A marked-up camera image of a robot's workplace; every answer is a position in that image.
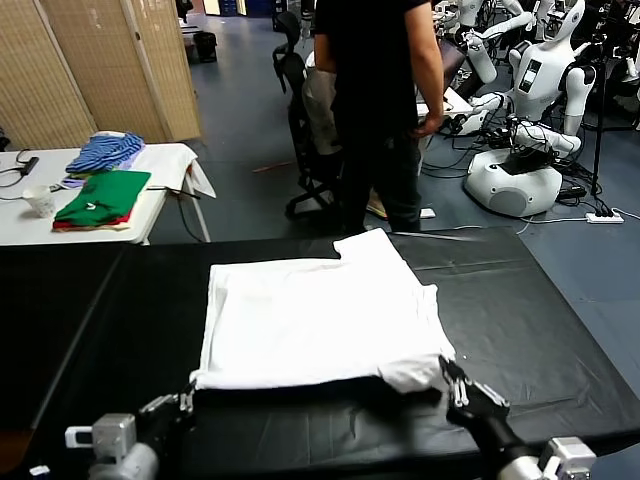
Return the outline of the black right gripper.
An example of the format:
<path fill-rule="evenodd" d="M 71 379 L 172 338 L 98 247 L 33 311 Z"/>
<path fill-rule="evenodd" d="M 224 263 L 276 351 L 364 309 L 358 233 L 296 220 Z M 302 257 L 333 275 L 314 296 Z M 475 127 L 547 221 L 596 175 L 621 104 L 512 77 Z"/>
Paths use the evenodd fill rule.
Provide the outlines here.
<path fill-rule="evenodd" d="M 449 386 L 449 408 L 447 420 L 464 428 L 473 438 L 482 453 L 501 453 L 523 446 L 524 442 L 509 426 L 507 417 L 509 401 L 489 385 L 475 380 L 468 381 L 484 395 L 470 394 L 467 397 L 464 370 L 454 361 L 439 358 L 443 378 Z"/>

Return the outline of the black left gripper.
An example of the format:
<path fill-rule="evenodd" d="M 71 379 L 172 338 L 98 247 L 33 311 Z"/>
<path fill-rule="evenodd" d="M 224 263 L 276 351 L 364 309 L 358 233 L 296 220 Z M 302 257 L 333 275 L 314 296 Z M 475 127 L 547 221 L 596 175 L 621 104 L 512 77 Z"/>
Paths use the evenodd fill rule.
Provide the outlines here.
<path fill-rule="evenodd" d="M 137 441 L 152 450 L 165 450 L 166 445 L 193 426 L 193 396 L 196 381 L 191 381 L 180 394 L 156 397 L 136 414 Z"/>

